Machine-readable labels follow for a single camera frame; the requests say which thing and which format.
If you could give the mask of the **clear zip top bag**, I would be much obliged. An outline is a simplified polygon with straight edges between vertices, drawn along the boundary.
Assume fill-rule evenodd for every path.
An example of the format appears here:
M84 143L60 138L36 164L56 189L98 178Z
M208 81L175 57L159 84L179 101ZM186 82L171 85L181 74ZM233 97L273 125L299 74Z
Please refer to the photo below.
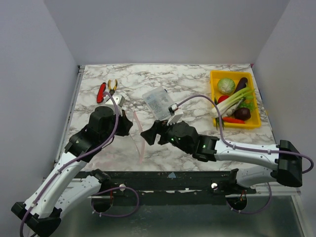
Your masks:
M118 155L133 164L141 165L145 154L145 141L140 135L143 127L135 110L127 112L126 116L133 123L129 135L125 137L116 136L112 145Z

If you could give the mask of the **green onion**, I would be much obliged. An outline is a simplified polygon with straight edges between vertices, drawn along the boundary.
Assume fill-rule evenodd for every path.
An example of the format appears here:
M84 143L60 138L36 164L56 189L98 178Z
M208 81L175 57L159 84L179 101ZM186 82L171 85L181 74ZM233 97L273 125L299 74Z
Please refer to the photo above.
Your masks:
M218 102L217 102L217 99L216 99L216 98L214 98L214 103L215 103L215 105L218 105ZM216 129L218 129L218 128L220 127L220 123L219 123L219 122L220 122L220 121L219 121L219 118L216 118L216 119L215 119ZM222 121L221 124L222 124L222 127L223 127L223 129L224 129L224 127L225 127L224 122Z

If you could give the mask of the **pale green celery stalk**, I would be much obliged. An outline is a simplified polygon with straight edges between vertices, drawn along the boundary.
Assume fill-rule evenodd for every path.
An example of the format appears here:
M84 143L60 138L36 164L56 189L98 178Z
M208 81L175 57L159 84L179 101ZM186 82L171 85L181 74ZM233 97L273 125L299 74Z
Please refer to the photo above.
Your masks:
M254 89L245 87L238 92L231 95L228 99L218 103L212 108L210 114L213 118L221 116L227 109L229 109L234 104L238 103L241 99L251 96L254 93Z

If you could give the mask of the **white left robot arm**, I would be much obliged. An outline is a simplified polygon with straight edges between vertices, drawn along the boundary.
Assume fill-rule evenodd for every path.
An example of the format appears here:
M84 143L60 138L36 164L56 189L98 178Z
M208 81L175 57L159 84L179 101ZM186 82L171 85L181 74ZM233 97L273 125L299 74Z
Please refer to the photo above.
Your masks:
M39 237L51 236L62 219L92 194L109 191L107 176L97 170L79 185L66 190L74 177L113 141L115 136L127 136L133 123L118 105L97 107L88 123L70 137L54 169L41 186L24 202L16 202L11 211L21 220L19 235L27 225Z

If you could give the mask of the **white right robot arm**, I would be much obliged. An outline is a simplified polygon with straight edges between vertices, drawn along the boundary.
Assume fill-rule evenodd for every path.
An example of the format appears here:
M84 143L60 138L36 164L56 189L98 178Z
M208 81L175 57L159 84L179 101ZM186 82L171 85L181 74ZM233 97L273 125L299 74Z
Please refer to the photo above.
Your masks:
M170 143L202 162L252 164L253 167L237 171L237 175L227 181L228 190L234 194L260 183L278 182L288 187L303 185L302 159L288 141L268 146L224 142L222 138L198 134L184 121L169 125L166 121L156 120L140 135L149 145L153 145L159 135L159 145Z

